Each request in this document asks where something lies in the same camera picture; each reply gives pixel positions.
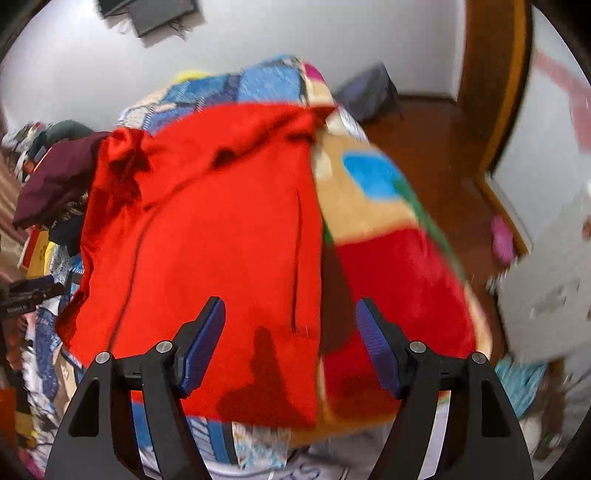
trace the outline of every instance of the patterned blanket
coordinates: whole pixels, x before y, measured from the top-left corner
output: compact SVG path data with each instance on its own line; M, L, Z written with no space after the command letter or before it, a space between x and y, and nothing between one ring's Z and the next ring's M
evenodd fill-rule
M228 102L334 105L321 74L288 56L239 73L167 87L125 109L119 125L155 134L170 122ZM309 430L272 429L190 417L206 462L280 468L295 447L395 417L398 403L380 387L355 329L354 304L362 296L371 296L409 338L425 341L440 354L466 356L474 349L490 354L483 314L444 235L402 172L339 106L317 134L311 165L325 222L317 425ZM79 257L69 258L57 247L50 272L67 284L67 293L40 307L37 327L30 334L34 349L25 354L38 430L39 447L33 456L43 469L63 411L83 374L80 362L64 351L53 329L76 289L82 272ZM142 459L156 468L143 406L133 408Z

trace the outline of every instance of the blue patterned fabric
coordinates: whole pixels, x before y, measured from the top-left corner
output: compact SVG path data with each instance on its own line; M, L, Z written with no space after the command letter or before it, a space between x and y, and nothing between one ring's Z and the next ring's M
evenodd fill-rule
M301 74L292 67L256 67L246 70L238 89L239 102L298 102Z
M193 112L235 102L305 103L306 86L295 57L281 56L239 73L188 80L172 85L160 100L129 108L119 125L155 135L169 123Z
M195 111L192 106L179 106L174 110L167 110L165 112L152 113L146 120L145 130L154 135L169 123L180 120L181 118L190 115Z
M197 103L200 98L222 92L227 79L228 75L224 74L173 85L162 101L164 103Z
M56 333L56 316L49 310L39 307L35 323L35 357L37 369L43 383L43 394L54 400L59 388L56 372L53 368L53 354L61 345Z
M70 300L74 296L74 293L78 291L78 288L80 287L79 280L82 277L82 274L84 273L84 268L82 267L82 256L80 254L77 254L75 257L73 257L69 261L69 264L70 270L66 275L66 279L64 282L64 285L66 286L66 291L60 297L59 307L57 309L58 314L66 308L66 306L70 303Z
M148 430L148 419L144 405L139 402L131 403L134 416L135 435L140 449L152 452L152 439ZM204 460L220 463L231 463L229 457L236 457L233 442L227 445L222 432L222 424L216 420L206 420L202 417L187 417L187 424Z
M66 282L66 277L72 267L73 258L68 254L65 245L56 245L53 249L53 257L49 263L49 273L55 281Z

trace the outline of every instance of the maroon cloth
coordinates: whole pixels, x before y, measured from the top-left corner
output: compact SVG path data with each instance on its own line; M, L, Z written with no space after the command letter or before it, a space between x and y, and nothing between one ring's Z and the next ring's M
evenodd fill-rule
M15 228L51 223L57 212L88 190L95 175L100 142L111 132L52 146L18 196Z

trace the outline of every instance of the red t-shirt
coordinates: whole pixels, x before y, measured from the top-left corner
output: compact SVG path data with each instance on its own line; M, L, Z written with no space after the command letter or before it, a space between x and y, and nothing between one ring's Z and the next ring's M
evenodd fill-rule
M218 296L226 324L185 413L313 425L322 217L310 146L331 110L227 105L154 137L114 131L90 190L82 283L56 324L66 348L86 366L104 350L144 353Z

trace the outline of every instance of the teal cloth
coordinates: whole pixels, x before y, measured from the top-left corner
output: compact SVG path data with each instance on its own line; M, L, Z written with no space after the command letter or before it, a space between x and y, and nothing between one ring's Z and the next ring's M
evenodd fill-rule
M505 355L495 367L517 418L520 419L534 401L548 363L520 365Z
M45 130L47 145L54 145L61 140L78 140L88 137L95 131L75 120L64 120L53 124Z

